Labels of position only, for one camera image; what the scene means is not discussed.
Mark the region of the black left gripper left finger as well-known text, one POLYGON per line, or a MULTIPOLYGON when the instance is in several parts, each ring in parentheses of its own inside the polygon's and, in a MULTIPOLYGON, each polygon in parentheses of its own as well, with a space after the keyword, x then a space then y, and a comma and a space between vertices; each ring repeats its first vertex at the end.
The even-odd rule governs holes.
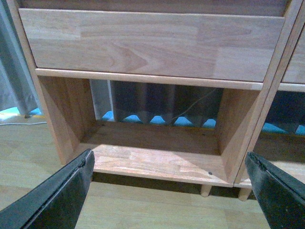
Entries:
POLYGON ((94 152, 85 150, 0 212, 2 229, 73 229, 91 184, 94 152))

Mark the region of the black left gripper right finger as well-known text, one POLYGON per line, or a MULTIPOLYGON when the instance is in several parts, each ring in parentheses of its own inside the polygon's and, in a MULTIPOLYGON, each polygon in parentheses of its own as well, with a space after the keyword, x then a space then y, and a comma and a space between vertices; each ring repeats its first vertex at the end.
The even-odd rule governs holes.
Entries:
POLYGON ((253 193, 272 229, 303 229, 305 227, 305 185, 267 161, 248 152, 246 170, 253 193))

